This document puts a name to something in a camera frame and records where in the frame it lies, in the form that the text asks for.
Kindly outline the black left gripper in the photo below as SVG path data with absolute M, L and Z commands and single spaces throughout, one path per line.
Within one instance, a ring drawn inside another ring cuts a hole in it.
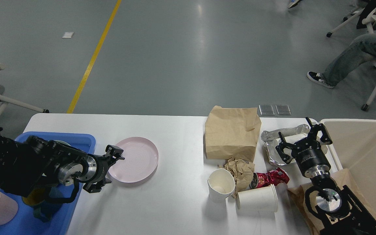
M 124 150 L 115 145 L 107 145 L 104 156 L 88 154 L 79 163 L 71 162 L 59 167 L 59 183 L 70 186 L 75 180 L 85 183 L 83 190 L 98 193 L 102 187 L 112 181 L 106 179 L 110 165 L 124 160 Z

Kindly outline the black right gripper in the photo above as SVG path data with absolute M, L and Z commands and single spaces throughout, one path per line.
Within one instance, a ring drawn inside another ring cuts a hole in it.
M 305 146 L 331 145 L 333 141 L 324 124 L 313 124 L 309 117 L 305 118 L 310 126 L 309 133 L 305 139 Z M 295 146 L 295 143 L 288 143 L 281 132 L 277 133 L 281 139 L 276 151 L 286 164 L 295 161 L 303 177 L 313 178 L 320 175 L 328 175 L 330 163 L 321 147 L 307 148 Z

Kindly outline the brown paper under arm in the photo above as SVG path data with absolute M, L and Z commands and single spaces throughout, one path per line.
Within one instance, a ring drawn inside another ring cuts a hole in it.
M 361 189 L 358 187 L 349 169 L 345 168 L 339 170 L 331 174 L 331 177 L 335 180 L 340 189 L 343 189 L 344 185 L 348 186 L 349 189 L 355 194 L 355 196 L 361 201 L 364 207 L 367 208 L 367 210 L 376 220 L 376 211 L 362 194 Z M 298 210 L 303 216 L 305 222 L 307 223 L 310 234 L 319 235 L 320 230 L 323 229 L 324 226 L 320 220 L 318 220 L 315 216 L 309 213 L 304 202 L 305 190 L 309 189 L 311 186 L 312 183 L 305 183 L 294 188 L 288 188 L 288 194 L 294 201 L 295 205 L 297 206 Z

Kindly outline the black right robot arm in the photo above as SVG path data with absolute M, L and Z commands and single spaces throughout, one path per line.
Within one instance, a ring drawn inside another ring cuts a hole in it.
M 310 127 L 306 137 L 289 143 L 278 131 L 280 143 L 275 149 L 286 164 L 295 160 L 301 175 L 311 180 L 304 202 L 309 213 L 322 222 L 320 234 L 376 235 L 376 219 L 348 186 L 341 189 L 330 175 L 331 165 L 322 145 L 333 142 L 325 125 L 306 120 Z

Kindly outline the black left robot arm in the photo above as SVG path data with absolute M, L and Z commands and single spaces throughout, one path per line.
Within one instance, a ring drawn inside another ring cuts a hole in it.
M 105 151 L 99 156 L 35 135 L 21 143 L 0 134 L 0 189 L 28 197 L 43 188 L 49 203 L 72 203 L 80 183 L 88 193 L 98 193 L 111 182 L 106 174 L 117 161 L 124 160 L 124 150 L 108 145 Z

